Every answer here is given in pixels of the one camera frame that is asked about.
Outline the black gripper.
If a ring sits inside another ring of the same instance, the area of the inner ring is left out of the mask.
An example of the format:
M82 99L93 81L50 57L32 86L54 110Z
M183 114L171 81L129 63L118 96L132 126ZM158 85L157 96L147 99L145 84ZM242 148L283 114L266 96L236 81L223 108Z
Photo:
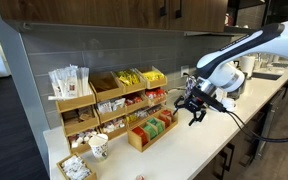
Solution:
M206 106L204 105L204 102L200 100L198 97L195 97L193 95L189 95L185 100L184 97L181 95L179 96L175 102L174 102L175 111L173 112L173 115L177 113L177 111L181 108L186 108L189 112L193 113L193 119L189 122L189 126L191 126L194 122L202 122L203 118L206 115Z

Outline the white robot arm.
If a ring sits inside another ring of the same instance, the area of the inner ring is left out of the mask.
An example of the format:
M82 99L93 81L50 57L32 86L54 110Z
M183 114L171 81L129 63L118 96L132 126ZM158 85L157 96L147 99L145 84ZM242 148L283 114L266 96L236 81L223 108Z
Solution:
M176 111L185 108L195 114L203 104L208 104L219 112L226 108L213 98L216 88L226 92L238 89L245 75L230 65L244 55L253 53L273 54L288 59L288 21L265 25L256 32L249 33L221 49L204 55L196 65L195 77L211 84L211 89L193 87L187 98L180 96L175 102Z

